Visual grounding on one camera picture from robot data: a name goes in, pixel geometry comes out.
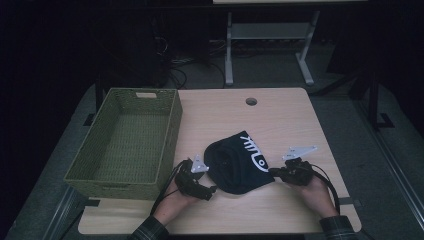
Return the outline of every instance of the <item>wicker basket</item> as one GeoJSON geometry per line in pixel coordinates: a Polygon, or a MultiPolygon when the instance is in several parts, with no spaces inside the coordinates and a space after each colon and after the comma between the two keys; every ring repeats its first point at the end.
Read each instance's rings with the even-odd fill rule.
{"type": "Polygon", "coordinates": [[[110,89],[65,182],[88,197],[156,199],[182,112],[177,90],[110,89]]]}

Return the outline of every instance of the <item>floor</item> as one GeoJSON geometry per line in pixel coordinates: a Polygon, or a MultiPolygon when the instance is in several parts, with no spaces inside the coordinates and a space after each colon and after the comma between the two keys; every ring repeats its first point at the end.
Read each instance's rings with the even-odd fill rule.
{"type": "MultiPolygon", "coordinates": [[[[217,49],[219,43],[214,44],[218,44],[214,45],[214,49],[217,49]]],[[[240,52],[238,56],[235,54],[235,83],[231,88],[302,87],[313,93],[343,77],[326,73],[333,50],[331,43],[315,44],[310,49],[307,62],[316,82],[313,86],[307,86],[294,57],[301,45],[301,42],[278,42],[269,49],[264,47],[240,52]]],[[[173,77],[164,87],[183,85],[187,89],[222,88],[223,55],[214,56],[211,63],[178,66],[178,70],[172,70],[173,77]],[[185,84],[183,72],[187,76],[185,84]]],[[[424,140],[402,113],[395,97],[384,87],[380,87],[379,112],[387,113],[395,128],[375,132],[364,114],[367,97],[361,101],[351,100],[348,97],[350,87],[351,83],[347,83],[325,96],[310,99],[348,191],[355,201],[363,225],[358,237],[424,239],[424,228],[417,221],[419,212],[411,210],[414,202],[411,202],[408,192],[403,191],[405,187],[401,187],[405,181],[391,167],[393,164],[399,165],[416,193],[418,201],[415,203],[420,203],[419,199],[424,198],[424,176],[421,174],[424,170],[424,140]]],[[[81,99],[6,239],[125,239],[125,236],[79,234],[79,214],[87,198],[63,182],[69,164],[89,129],[85,121],[93,113],[95,94],[94,87],[91,87],[81,99]]],[[[305,239],[324,237],[313,234],[305,236],[305,239]]]]}

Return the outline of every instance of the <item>hand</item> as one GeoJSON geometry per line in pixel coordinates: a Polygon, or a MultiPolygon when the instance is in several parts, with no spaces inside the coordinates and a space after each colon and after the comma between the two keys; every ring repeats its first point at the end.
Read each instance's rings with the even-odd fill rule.
{"type": "Polygon", "coordinates": [[[339,215],[328,193],[328,188],[323,181],[314,176],[308,186],[289,184],[302,197],[305,204],[319,214],[321,218],[339,215]]]}
{"type": "Polygon", "coordinates": [[[178,187],[174,179],[171,181],[171,184],[169,184],[165,196],[167,194],[170,195],[165,197],[159,203],[156,211],[153,213],[153,217],[155,217],[164,226],[176,218],[178,214],[180,214],[180,212],[186,207],[199,201],[198,198],[185,196],[180,191],[178,191],[178,187]]]}

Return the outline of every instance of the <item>black cap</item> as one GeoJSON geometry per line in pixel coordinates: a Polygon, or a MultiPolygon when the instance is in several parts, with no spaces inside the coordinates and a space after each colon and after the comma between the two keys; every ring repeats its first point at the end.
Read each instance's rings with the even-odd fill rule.
{"type": "Polygon", "coordinates": [[[204,160],[209,177],[228,193],[244,194],[274,182],[264,156],[246,131],[209,145],[204,160]]]}

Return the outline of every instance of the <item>sleeve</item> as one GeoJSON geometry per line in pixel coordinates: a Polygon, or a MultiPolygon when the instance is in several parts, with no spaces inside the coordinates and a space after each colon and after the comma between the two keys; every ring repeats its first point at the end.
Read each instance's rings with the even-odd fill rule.
{"type": "Polygon", "coordinates": [[[156,218],[149,216],[132,234],[128,240],[163,240],[169,233],[156,218]]]}
{"type": "Polygon", "coordinates": [[[319,221],[327,240],[357,240],[349,218],[346,216],[336,216],[323,218],[319,221]]]}

